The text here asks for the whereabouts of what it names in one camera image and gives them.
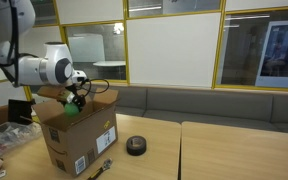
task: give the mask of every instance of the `green object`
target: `green object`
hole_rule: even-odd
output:
[[[78,107],[73,103],[67,103],[64,106],[65,114],[68,116],[75,116],[80,111],[78,110]]]

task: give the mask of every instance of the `glass wall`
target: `glass wall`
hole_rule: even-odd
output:
[[[128,0],[129,17],[220,9],[220,0]]]
[[[56,24],[53,0],[31,0],[35,10],[35,25]]]
[[[75,69],[90,79],[126,80],[123,23],[72,26],[65,31]]]
[[[288,88],[288,10],[225,17],[217,85]]]

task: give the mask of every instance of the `white robotic arm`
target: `white robotic arm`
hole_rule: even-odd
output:
[[[18,53],[18,36],[32,28],[35,12],[30,0],[0,0],[0,68],[15,87],[60,85],[76,94],[75,83],[84,81],[83,71],[72,66],[66,44],[46,43],[45,58]]]

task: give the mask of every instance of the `table surface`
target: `table surface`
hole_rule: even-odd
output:
[[[85,180],[107,158],[113,159],[111,169],[101,179],[177,179],[180,157],[181,126],[178,123],[117,114],[118,141],[75,179]],[[140,135],[147,141],[141,156],[126,152],[129,137]],[[44,138],[28,142],[7,152],[3,169],[7,179],[74,179],[51,164]]]
[[[181,177],[288,180],[288,134],[183,122]]]
[[[125,66],[125,61],[98,61],[93,64],[94,66],[105,66],[105,67],[113,67],[113,66]]]

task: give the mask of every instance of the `cardboard box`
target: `cardboard box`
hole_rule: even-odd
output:
[[[93,100],[87,96],[76,116],[67,116],[56,100],[33,106],[53,165],[75,177],[117,141],[117,94],[107,90]]]

